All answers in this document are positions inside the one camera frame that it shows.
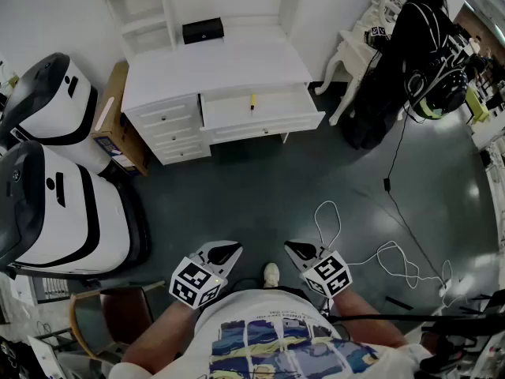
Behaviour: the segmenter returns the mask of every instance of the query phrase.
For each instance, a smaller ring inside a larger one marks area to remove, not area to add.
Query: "shoe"
[[[267,264],[265,267],[265,270],[263,271],[263,276],[265,278],[265,285],[264,287],[278,287],[279,286],[279,279],[280,279],[280,272],[279,272],[279,267],[277,264],[271,262],[270,264]]]

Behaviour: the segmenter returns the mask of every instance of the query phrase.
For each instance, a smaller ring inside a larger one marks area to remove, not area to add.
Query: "white chair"
[[[347,86],[346,94],[340,101],[335,113],[330,117],[330,125],[335,126],[346,108],[356,96],[356,91],[365,75],[368,64],[376,54],[376,50],[365,43],[365,32],[371,27],[384,27],[390,35],[395,27],[395,20],[406,0],[372,0],[372,5],[363,17],[354,25],[353,31],[340,31],[343,41],[337,48],[337,53],[330,59],[324,83],[315,89],[319,96],[323,94],[331,83],[337,65],[342,62],[346,71],[352,76]]]

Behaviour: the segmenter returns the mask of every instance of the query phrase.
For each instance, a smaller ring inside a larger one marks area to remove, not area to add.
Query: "white wall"
[[[0,0],[0,30],[0,51],[20,76],[61,51],[101,89],[124,58],[103,0]]]
[[[454,18],[465,0],[448,0]],[[370,0],[300,0],[292,41],[314,80],[323,80],[340,29]],[[124,58],[103,0],[0,0],[0,51],[19,75],[55,51],[70,55],[97,87]]]
[[[451,19],[464,1],[447,0]],[[314,80],[323,80],[327,62],[337,49],[339,30],[351,30],[369,5],[370,0],[300,0],[292,42]]]

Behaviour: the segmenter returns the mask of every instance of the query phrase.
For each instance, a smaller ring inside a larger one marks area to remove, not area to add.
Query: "white cable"
[[[328,244],[327,248],[329,249],[331,247],[331,245],[333,245],[333,243],[337,239],[337,237],[340,235],[340,231],[342,231],[342,222],[340,221],[339,209],[337,208],[337,204],[334,201],[325,201],[317,207],[316,211],[314,212],[314,222],[316,222],[317,230],[319,231],[319,237],[320,237],[321,242],[323,244],[324,244],[323,233],[321,232],[321,228],[320,228],[319,224],[317,223],[317,213],[325,204],[332,204],[333,205],[333,207],[335,208],[335,213],[337,215],[337,219],[339,220],[339,231],[337,231],[336,236],[330,241],[330,244]]]
[[[319,205],[317,207],[316,211],[314,212],[314,222],[316,222],[317,230],[319,231],[319,236],[320,236],[321,242],[323,244],[324,244],[323,233],[321,232],[321,228],[320,228],[319,224],[317,223],[317,213],[321,209],[321,207],[323,207],[323,205],[325,205],[325,204],[332,204],[334,206],[334,208],[335,208],[335,214],[337,215],[337,219],[339,221],[339,231],[337,232],[337,235],[331,240],[330,244],[327,246],[327,248],[329,249],[331,247],[331,245],[335,242],[335,240],[337,239],[337,237],[340,235],[340,232],[342,231],[342,222],[340,220],[339,209],[337,208],[337,204],[334,201],[325,201],[325,202],[323,202],[321,205]],[[380,254],[383,251],[391,250],[391,249],[397,249],[402,254],[402,257],[403,257],[403,267],[405,269],[405,273],[404,274],[398,274],[398,273],[391,272],[382,263],[382,260],[380,259]],[[440,279],[438,276],[425,276],[425,277],[419,276],[419,267],[417,265],[415,265],[413,262],[410,262],[407,259],[407,256],[406,256],[405,252],[403,251],[402,247],[400,247],[393,240],[390,240],[389,242],[387,242],[387,243],[383,244],[382,246],[380,246],[377,249],[377,251],[371,257],[367,258],[365,261],[363,261],[363,262],[355,262],[355,263],[347,263],[347,265],[364,265],[364,264],[368,263],[369,261],[373,260],[375,257],[377,257],[377,261],[379,262],[379,265],[382,267],[382,269],[387,274],[389,274],[390,276],[399,276],[401,278],[405,278],[405,281],[407,282],[407,285],[409,285],[410,289],[416,289],[417,285],[419,284],[419,281],[438,280],[440,282],[440,285],[442,287],[445,287],[445,283],[448,280],[452,280],[452,274],[453,274],[453,272],[452,272],[452,265],[451,265],[451,262],[449,260],[445,260],[443,262],[443,264],[442,264],[442,279]],[[444,274],[445,273],[445,265],[446,264],[449,266],[449,272],[450,272],[449,277],[448,277],[447,280],[445,279],[445,274]],[[408,265],[412,265],[416,269],[415,275],[409,275],[409,267],[408,267]],[[445,292],[445,294],[442,297],[442,305],[443,305],[444,308],[447,308],[447,307],[451,306],[454,302],[456,302],[456,300],[458,300],[461,297],[461,295],[456,296],[456,298],[454,298],[451,303],[449,303],[448,305],[446,305],[446,303],[445,303],[445,297],[446,296],[447,296],[447,291]]]
[[[433,15],[433,19],[435,20],[435,24],[436,24],[436,34],[438,35],[439,37],[439,49],[441,48],[441,45],[440,45],[440,29],[439,29],[439,22],[438,20],[436,19],[436,15],[435,13],[433,13],[433,10],[426,4],[424,3],[421,3],[423,6],[425,6],[429,11],[430,13]]]
[[[419,12],[421,13],[421,15],[423,16],[423,18],[425,19],[425,22],[426,22],[426,24],[427,24],[427,26],[428,26],[428,28],[429,28],[429,33],[430,33],[430,35],[432,36],[432,39],[433,39],[433,44],[435,45],[435,51],[436,51],[436,50],[438,50],[438,49],[439,49],[439,47],[440,47],[440,46],[439,46],[439,45],[440,45],[440,42],[439,42],[439,44],[437,44],[437,43],[436,43],[436,41],[435,41],[435,36],[433,35],[432,26],[429,24],[429,21],[428,21],[428,18],[426,17],[425,12],[424,12],[424,11],[421,9],[421,7],[419,7],[416,3],[409,2],[409,3],[407,3],[407,4],[406,4],[406,6],[407,6],[407,5],[409,5],[409,4],[411,4],[411,5],[413,5],[414,7],[416,7],[416,8],[419,10]]]

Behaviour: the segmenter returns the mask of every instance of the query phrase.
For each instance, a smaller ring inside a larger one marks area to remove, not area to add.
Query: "gray floor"
[[[332,88],[315,97],[320,111],[336,108],[341,85]],[[497,289],[497,261],[479,256],[498,248],[491,194],[463,118],[456,112],[424,125],[409,120],[391,184],[438,271],[450,259],[453,287],[470,274],[476,283],[469,294],[475,295]],[[205,242],[231,239],[244,246],[231,283],[261,279],[262,267],[274,261],[283,285],[303,287],[283,243],[318,236],[313,213],[325,200],[339,207],[342,233],[334,248],[346,261],[363,261],[378,246],[395,240],[421,275],[433,276],[383,190],[401,128],[397,122],[378,148],[357,152],[326,117],[318,130],[292,133],[285,145],[278,137],[262,137],[216,145],[206,159],[166,167],[153,163],[148,178],[134,181],[148,220],[152,254],[144,265],[118,278],[170,280],[182,257]],[[338,229],[331,207],[321,211],[320,221],[328,240]],[[389,269],[402,272],[398,254],[386,253],[383,259]],[[409,313],[432,312],[440,305],[435,281],[410,290],[404,279],[388,276],[375,261],[351,272],[354,290],[382,313],[407,313],[387,302],[387,295],[413,306]],[[253,281],[241,284],[255,286]]]

